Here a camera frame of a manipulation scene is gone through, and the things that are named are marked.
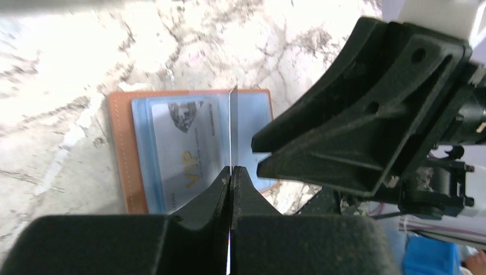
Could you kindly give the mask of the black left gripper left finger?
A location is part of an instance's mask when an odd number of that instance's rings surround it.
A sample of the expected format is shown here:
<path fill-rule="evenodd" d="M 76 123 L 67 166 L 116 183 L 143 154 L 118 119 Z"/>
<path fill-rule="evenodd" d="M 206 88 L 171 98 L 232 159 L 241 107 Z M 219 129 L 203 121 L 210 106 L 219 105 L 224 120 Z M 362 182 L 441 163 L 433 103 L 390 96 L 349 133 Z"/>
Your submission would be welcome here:
<path fill-rule="evenodd" d="M 170 215 L 50 215 L 34 220 L 2 274 L 225 274 L 230 168 Z"/>

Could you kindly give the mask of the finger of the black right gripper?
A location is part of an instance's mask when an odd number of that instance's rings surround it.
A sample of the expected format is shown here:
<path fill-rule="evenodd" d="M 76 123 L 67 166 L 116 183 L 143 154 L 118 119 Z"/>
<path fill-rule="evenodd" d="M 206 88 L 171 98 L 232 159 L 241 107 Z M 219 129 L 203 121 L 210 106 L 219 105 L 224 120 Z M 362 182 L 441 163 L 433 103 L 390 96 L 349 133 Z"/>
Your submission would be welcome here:
<path fill-rule="evenodd" d="M 409 23 L 358 19 L 325 74 L 252 139 L 261 178 L 374 195 L 415 171 L 470 96 L 468 43 Z"/>

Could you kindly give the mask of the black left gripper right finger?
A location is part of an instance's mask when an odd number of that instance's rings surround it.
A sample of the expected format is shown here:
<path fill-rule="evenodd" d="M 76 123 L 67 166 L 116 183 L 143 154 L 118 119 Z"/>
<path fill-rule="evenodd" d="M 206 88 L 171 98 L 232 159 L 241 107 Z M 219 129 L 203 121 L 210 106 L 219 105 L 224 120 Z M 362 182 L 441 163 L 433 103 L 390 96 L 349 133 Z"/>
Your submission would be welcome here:
<path fill-rule="evenodd" d="M 231 274 L 399 274 L 386 234 L 372 218 L 283 215 L 245 167 L 231 176 Z"/>

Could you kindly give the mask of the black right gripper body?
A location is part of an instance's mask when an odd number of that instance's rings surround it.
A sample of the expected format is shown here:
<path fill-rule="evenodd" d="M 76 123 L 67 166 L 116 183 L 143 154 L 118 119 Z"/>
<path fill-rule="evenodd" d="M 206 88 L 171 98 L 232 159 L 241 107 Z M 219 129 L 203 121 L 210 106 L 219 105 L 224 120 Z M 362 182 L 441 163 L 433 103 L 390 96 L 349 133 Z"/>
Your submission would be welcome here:
<path fill-rule="evenodd" d="M 398 178 L 394 188 L 381 186 L 374 201 L 396 205 L 392 217 L 411 214 L 422 219 L 485 216 L 485 167 L 462 160 L 465 146 L 485 144 L 485 66 L 470 62 L 452 98 L 433 118 L 427 143 L 451 146 L 446 156 L 420 157 L 416 170 Z"/>

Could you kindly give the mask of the brown leather card holder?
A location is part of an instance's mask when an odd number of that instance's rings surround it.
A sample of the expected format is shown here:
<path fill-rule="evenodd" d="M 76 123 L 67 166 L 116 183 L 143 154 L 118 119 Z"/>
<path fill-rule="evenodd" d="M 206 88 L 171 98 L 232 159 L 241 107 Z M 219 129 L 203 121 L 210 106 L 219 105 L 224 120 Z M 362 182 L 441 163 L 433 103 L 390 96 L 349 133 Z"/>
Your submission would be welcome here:
<path fill-rule="evenodd" d="M 164 206 L 151 114 L 154 104 L 213 101 L 217 106 L 219 120 L 222 160 L 220 172 L 224 167 L 229 167 L 231 173 L 228 103 L 230 90 L 138 91 L 114 92 L 109 95 L 112 137 L 124 200 L 130 214 L 169 215 L 179 210 L 170 213 Z M 276 180 L 262 179 L 256 175 L 257 164 L 265 155 L 252 152 L 250 145 L 252 136 L 272 119 L 271 95 L 268 90 L 238 90 L 238 165 L 248 169 L 258 191 L 278 185 Z"/>

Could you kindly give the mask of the silver VIP card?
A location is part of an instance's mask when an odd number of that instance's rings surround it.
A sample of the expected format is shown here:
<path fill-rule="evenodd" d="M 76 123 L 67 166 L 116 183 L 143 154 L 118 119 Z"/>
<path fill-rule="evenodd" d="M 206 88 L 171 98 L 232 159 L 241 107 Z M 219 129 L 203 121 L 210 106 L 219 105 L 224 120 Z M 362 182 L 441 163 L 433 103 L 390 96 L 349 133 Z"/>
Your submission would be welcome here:
<path fill-rule="evenodd" d="M 174 212 L 205 191 L 222 168 L 218 110 L 211 100 L 151 107 L 165 209 Z"/>

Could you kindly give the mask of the bystander hand in background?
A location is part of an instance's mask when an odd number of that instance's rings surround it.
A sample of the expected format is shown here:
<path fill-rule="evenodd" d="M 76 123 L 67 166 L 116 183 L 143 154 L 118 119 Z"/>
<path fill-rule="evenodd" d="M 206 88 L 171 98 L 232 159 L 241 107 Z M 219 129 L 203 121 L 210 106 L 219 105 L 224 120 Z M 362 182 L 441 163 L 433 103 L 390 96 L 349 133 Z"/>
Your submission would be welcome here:
<path fill-rule="evenodd" d="M 485 275 L 485 252 L 478 250 L 474 255 L 468 256 L 464 261 L 464 268 L 473 275 Z"/>

